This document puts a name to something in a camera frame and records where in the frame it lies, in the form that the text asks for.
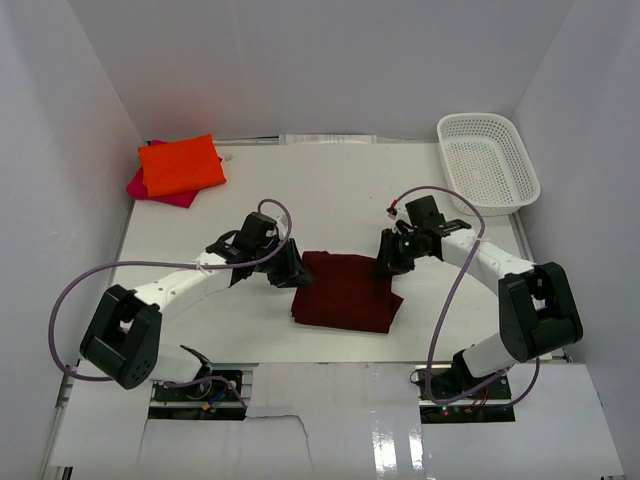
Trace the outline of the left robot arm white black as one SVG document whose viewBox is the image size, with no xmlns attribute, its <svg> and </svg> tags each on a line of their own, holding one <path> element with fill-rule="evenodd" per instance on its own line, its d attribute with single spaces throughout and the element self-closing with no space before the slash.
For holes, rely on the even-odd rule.
<svg viewBox="0 0 640 480">
<path fill-rule="evenodd" d="M 186 345 L 161 342 L 163 326 L 208 296 L 254 273 L 276 288 L 312 284 L 291 236 L 291 217 L 261 212 L 219 237 L 194 262 L 151 283 L 111 286 L 102 296 L 80 344 L 81 356 L 126 390 L 145 381 L 192 386 L 204 377 L 207 358 Z"/>
</svg>

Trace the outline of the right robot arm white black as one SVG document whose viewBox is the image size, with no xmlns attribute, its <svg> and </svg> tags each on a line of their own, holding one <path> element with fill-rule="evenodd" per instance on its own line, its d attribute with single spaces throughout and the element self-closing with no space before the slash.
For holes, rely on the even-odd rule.
<svg viewBox="0 0 640 480">
<path fill-rule="evenodd" d="M 374 274 L 390 278 L 407 274 L 417 260 L 436 258 L 482 283 L 497 298 L 498 330 L 457 352 L 448 369 L 427 366 L 417 376 L 425 398 L 438 405 L 466 399 L 495 383 L 510 368 L 582 340 L 584 329 L 562 266 L 536 264 L 483 240 L 472 226 L 448 220 L 433 196 L 387 209 L 393 227 L 381 233 Z"/>
</svg>

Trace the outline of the dark red t shirt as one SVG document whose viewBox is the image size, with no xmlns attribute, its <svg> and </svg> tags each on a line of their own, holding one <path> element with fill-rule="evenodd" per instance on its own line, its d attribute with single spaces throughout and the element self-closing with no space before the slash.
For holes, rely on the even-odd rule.
<svg viewBox="0 0 640 480">
<path fill-rule="evenodd" d="M 387 334 L 403 298 L 390 277 L 373 275 L 376 260 L 356 254 L 307 251 L 302 260 L 313 284 L 296 290 L 291 306 L 301 325 Z"/>
</svg>

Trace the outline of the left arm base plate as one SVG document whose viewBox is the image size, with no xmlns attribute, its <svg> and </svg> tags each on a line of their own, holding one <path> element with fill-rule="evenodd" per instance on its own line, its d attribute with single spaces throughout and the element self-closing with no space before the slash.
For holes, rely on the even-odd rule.
<svg viewBox="0 0 640 480">
<path fill-rule="evenodd" d="M 155 386 L 148 411 L 152 420 L 242 421 L 245 408 L 221 380 L 182 388 Z"/>
</svg>

